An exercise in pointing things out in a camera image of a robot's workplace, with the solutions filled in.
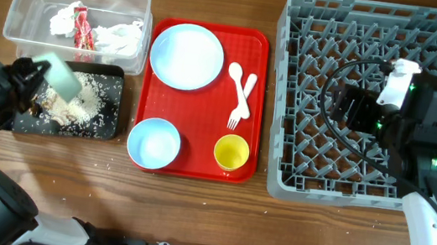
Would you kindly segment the yellow cup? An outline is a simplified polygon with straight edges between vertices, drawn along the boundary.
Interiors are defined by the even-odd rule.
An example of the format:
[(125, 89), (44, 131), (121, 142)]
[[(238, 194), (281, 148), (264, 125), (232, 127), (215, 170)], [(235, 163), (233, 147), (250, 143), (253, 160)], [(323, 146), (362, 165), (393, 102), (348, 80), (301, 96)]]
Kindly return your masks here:
[(250, 157), (246, 139), (228, 134), (218, 139), (214, 147), (214, 158), (221, 169), (234, 171), (241, 168)]

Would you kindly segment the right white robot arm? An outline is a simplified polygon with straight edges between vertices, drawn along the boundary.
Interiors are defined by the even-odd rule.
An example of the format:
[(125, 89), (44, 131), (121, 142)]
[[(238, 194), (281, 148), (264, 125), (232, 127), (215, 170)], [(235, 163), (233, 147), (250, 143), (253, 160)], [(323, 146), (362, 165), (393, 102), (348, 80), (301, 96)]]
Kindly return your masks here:
[(410, 245), (437, 245), (437, 92), (417, 87), (386, 102), (357, 86), (337, 87), (333, 106), (320, 111), (327, 125), (344, 119), (388, 151), (386, 165), (362, 158), (398, 182)]

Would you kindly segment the red snack wrapper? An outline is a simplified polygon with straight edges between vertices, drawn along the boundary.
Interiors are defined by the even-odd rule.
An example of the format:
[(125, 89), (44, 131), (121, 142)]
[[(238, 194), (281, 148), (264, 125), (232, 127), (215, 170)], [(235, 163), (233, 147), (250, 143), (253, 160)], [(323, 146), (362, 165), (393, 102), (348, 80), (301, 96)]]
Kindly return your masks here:
[(75, 36), (74, 45), (79, 50), (91, 50), (95, 49), (94, 40), (92, 35), (91, 26), (87, 20), (88, 18), (87, 7), (77, 7), (74, 10), (74, 26)]

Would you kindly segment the green bowl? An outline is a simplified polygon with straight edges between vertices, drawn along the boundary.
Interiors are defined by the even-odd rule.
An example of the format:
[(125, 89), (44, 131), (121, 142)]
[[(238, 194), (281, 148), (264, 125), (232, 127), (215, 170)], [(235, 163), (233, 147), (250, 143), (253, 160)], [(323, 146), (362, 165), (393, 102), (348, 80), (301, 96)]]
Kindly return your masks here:
[(71, 102), (81, 92), (82, 84), (75, 73), (56, 53), (45, 53), (33, 57), (35, 64), (45, 61), (50, 64), (44, 73), (45, 80), (64, 102)]

